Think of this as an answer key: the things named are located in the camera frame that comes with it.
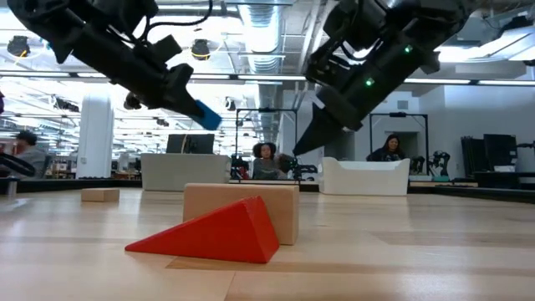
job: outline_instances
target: desk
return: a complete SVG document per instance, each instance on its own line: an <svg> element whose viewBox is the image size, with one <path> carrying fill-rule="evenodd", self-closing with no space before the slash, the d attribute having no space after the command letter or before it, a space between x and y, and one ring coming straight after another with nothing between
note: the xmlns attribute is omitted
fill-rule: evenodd
<svg viewBox="0 0 535 301"><path fill-rule="evenodd" d="M520 178L535 178L535 172L474 172L482 188L521 189Z"/></svg>
<svg viewBox="0 0 535 301"><path fill-rule="evenodd" d="M141 174L137 171L112 171L111 177L117 180L141 180Z"/></svg>

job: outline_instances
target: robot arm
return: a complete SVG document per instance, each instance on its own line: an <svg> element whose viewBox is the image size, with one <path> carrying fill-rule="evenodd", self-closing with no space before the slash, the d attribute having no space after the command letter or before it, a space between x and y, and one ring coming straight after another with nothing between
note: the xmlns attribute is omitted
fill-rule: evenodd
<svg viewBox="0 0 535 301"><path fill-rule="evenodd" d="M392 8L380 0L341 0L329 14L324 31L329 40L308 60L306 76L321 84L320 109L293 153L301 155L328 144L343 128L358 130L361 120L418 68L440 69L435 51L458 33L476 9L476 0L401 0ZM357 59L354 51L371 49ZM341 48L350 64L334 55Z"/></svg>
<svg viewBox="0 0 535 301"><path fill-rule="evenodd" d="M186 90L193 68L167 68L166 62L181 52L173 37L149 43L150 26L141 38L133 36L142 18L149 24L157 14L155 0L8 0L8 6L27 29L50 43L59 64L72 54L127 88L129 100L135 96L149 109L188 115L208 130L219 126L221 117Z"/></svg>

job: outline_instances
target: metal frame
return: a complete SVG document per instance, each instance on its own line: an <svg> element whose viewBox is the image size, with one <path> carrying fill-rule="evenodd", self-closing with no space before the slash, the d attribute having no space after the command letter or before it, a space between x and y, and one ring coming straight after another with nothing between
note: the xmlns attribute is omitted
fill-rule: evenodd
<svg viewBox="0 0 535 301"><path fill-rule="evenodd" d="M238 123L240 120L240 112L259 112L259 113L277 113L277 112L293 112L295 115L295 120L293 122L293 127L295 129L295 144L298 143L298 111L296 109L236 109L236 145L234 153L237 154L237 139L238 139Z"/></svg>
<svg viewBox="0 0 535 301"><path fill-rule="evenodd" d="M392 116L391 114L396 113L371 113L369 114L369 153L371 154L374 151L374 122L373 118L374 116L387 116L390 118L407 118L408 116L420 116L424 118L425 121L425 171L426 174L429 175L429 166L427 164L427 161L429 160L429 116L427 114L409 114L405 113L405 116Z"/></svg>

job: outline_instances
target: woman with dark hair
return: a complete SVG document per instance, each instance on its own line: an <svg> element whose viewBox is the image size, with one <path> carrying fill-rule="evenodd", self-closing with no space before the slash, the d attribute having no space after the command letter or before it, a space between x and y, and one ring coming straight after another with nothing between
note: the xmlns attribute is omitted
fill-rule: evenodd
<svg viewBox="0 0 535 301"><path fill-rule="evenodd" d="M389 135L383 147L375 150L366 157L367 161L389 162L405 159L405 153L400 148L400 137L396 134Z"/></svg>
<svg viewBox="0 0 535 301"><path fill-rule="evenodd" d="M277 180L280 170L275 163L277 147L273 143L258 143L252 148L255 159L252 162L252 178L255 180Z"/></svg>

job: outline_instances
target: pipe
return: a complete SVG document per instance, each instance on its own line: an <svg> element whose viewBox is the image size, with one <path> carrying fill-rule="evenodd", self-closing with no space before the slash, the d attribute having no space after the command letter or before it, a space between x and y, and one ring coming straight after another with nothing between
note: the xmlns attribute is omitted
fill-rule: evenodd
<svg viewBox="0 0 535 301"><path fill-rule="evenodd" d="M253 54L271 54L279 52L283 31L282 8L272 5L240 5L238 12L242 17L246 30L247 51ZM268 56L248 57L249 68L253 74L278 74L281 71L282 58ZM277 108L282 106L282 89L280 86L260 84L258 86L261 108ZM280 117L279 113L259 114L260 126L264 140L275 141L276 137L271 130L277 126L274 120Z"/></svg>
<svg viewBox="0 0 535 301"><path fill-rule="evenodd" d="M301 74L303 72L303 66L307 57L308 48L310 48L310 43L312 42L312 35L314 33L314 30L316 29L316 20L318 19L319 5L319 0L315 0L312 8L310 9L310 19L308 22L307 33L305 34L303 48L301 49L301 54L299 55L298 66L295 70L298 74Z"/></svg>

